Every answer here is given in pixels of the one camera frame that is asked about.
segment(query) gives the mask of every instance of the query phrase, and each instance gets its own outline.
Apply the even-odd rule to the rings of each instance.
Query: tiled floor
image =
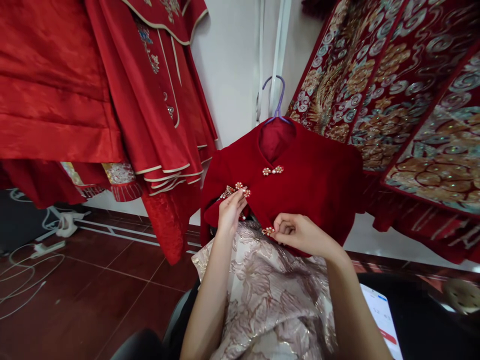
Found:
[[[88,220],[152,233],[142,219],[134,223],[96,215],[95,220]],[[59,240],[52,236],[45,243],[50,245]],[[198,242],[191,234],[187,240]],[[23,248],[15,254],[15,259],[24,259],[31,252],[30,247]],[[163,337],[175,305],[197,279],[191,254],[186,253],[178,264],[171,266],[158,246],[89,230],[79,229],[66,240],[66,247],[58,254],[65,255],[63,262],[46,278],[45,285],[32,300],[14,314],[0,319],[0,359],[108,360],[137,330],[151,328]],[[449,275],[442,268],[417,264],[413,267],[417,272],[412,272],[399,260],[385,264],[382,262],[385,258],[378,256],[355,252],[349,255],[359,273],[420,273],[425,283],[439,291]],[[0,283],[0,297],[27,281],[33,284],[43,278],[60,262],[61,256],[43,260],[27,262],[28,265],[38,263],[32,279],[29,280],[30,271],[25,271]],[[7,259],[1,258],[0,273],[8,267]],[[11,270],[2,278],[18,271]],[[457,275],[476,280],[468,278],[469,274],[464,271]],[[36,289],[38,285],[0,303],[0,318],[27,302]]]

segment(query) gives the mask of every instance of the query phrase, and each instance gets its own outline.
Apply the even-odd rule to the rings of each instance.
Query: hand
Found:
[[[333,260],[347,255],[338,242],[320,229],[307,216],[280,213],[273,227],[271,237],[277,242],[289,245],[304,253]]]
[[[230,197],[227,197],[220,203],[218,211],[218,232],[224,233],[233,238],[239,226],[239,216],[242,210],[247,206],[247,199],[244,196],[243,187],[236,191]]]

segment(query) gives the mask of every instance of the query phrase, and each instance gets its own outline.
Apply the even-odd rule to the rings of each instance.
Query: red velvet jacket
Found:
[[[201,244],[210,241],[210,226],[218,226],[220,195],[241,182],[250,190],[248,206],[263,229],[273,227],[279,213],[302,214],[343,245],[355,220],[363,179],[360,153],[294,122],[296,135],[270,163],[259,147],[264,125],[213,155],[201,199]],[[264,175],[265,169],[278,166],[281,173]]]

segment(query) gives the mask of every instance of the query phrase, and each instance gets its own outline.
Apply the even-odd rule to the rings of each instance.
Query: phone screen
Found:
[[[392,320],[392,313],[390,312],[389,301],[385,296],[368,286],[362,284],[360,286],[376,325],[390,349],[391,356],[395,360],[403,360],[399,339],[397,338],[394,321]]]

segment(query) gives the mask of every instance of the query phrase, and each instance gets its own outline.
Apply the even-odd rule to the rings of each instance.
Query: decorative brooch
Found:
[[[225,191],[220,195],[220,197],[218,198],[218,200],[222,199],[226,199],[226,198],[229,198],[230,196],[232,196],[234,193],[237,192],[237,190],[240,190],[241,188],[243,188],[244,185],[241,183],[241,182],[237,182],[235,184],[235,188],[231,187],[230,185],[227,185],[226,186],[226,189]],[[248,198],[250,196],[250,194],[252,193],[250,190],[248,189],[243,189],[243,196],[245,196],[245,198]],[[244,212],[242,211],[240,213],[240,215],[238,216],[238,219],[239,220],[246,220],[247,217],[245,216]]]
[[[264,228],[261,233],[264,234],[264,235],[267,235],[267,236],[270,236],[272,233],[275,232],[275,229],[273,227],[266,227]]]
[[[281,174],[284,172],[284,167],[283,166],[277,166],[273,170],[270,170],[268,167],[264,168],[262,171],[263,176],[268,176],[270,174]]]

